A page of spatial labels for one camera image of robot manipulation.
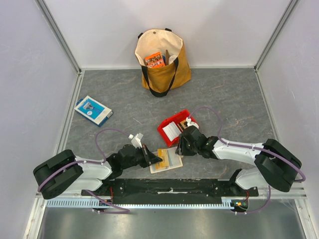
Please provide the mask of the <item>beige leather card holder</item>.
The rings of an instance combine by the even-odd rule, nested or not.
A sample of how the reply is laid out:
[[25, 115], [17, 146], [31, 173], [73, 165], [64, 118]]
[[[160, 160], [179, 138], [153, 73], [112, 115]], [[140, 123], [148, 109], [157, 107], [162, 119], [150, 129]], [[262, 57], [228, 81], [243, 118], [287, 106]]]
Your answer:
[[152, 164], [149, 167], [151, 174], [182, 167], [183, 166], [182, 156], [176, 154], [176, 149], [177, 147], [171, 147], [171, 148], [165, 148], [165, 149], [162, 148], [154, 152], [154, 155], [161, 158], [162, 161], [156, 164]]

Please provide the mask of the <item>gold credit card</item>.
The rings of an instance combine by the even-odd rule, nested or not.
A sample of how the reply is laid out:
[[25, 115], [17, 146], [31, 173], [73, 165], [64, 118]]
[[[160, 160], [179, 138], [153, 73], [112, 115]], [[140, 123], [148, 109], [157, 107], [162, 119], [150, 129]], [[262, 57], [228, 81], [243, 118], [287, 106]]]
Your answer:
[[158, 149], [158, 157], [162, 161], [155, 165], [156, 170], [162, 170], [162, 169], [166, 169], [168, 167], [173, 166], [173, 163], [169, 158], [169, 150], [168, 149]]

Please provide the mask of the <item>red plastic bin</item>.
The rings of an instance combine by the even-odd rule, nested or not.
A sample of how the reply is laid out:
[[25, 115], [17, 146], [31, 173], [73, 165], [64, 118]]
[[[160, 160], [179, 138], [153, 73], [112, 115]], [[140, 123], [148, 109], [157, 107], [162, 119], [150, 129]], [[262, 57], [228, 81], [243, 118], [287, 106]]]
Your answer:
[[199, 128], [195, 119], [190, 116], [190, 112], [184, 109], [160, 123], [157, 127], [157, 131], [163, 138], [165, 144], [171, 147], [178, 143], [179, 135], [189, 126]]

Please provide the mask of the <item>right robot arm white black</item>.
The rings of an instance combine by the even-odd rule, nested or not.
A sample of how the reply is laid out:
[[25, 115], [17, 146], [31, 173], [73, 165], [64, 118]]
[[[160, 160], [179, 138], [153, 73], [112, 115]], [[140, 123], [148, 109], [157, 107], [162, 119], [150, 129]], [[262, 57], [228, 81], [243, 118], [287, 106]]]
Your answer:
[[176, 153], [182, 156], [199, 154], [203, 158], [252, 165], [251, 169], [239, 169], [232, 175], [228, 190], [234, 196], [266, 185], [289, 192], [302, 166], [300, 160], [275, 139], [268, 139], [265, 143], [239, 143], [219, 136], [206, 137], [195, 126], [186, 128], [179, 135]]

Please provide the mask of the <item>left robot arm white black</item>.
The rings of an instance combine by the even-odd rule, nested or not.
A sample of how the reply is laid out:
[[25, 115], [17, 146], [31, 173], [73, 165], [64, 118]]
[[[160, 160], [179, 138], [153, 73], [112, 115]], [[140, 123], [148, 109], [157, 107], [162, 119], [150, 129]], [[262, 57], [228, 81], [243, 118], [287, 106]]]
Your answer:
[[66, 191], [77, 190], [94, 191], [103, 196], [110, 189], [107, 180], [121, 176], [125, 169], [138, 165], [146, 168], [159, 162], [162, 159], [144, 144], [140, 148], [126, 144], [106, 161], [81, 158], [67, 149], [38, 165], [33, 175], [38, 183], [38, 192], [47, 200]]

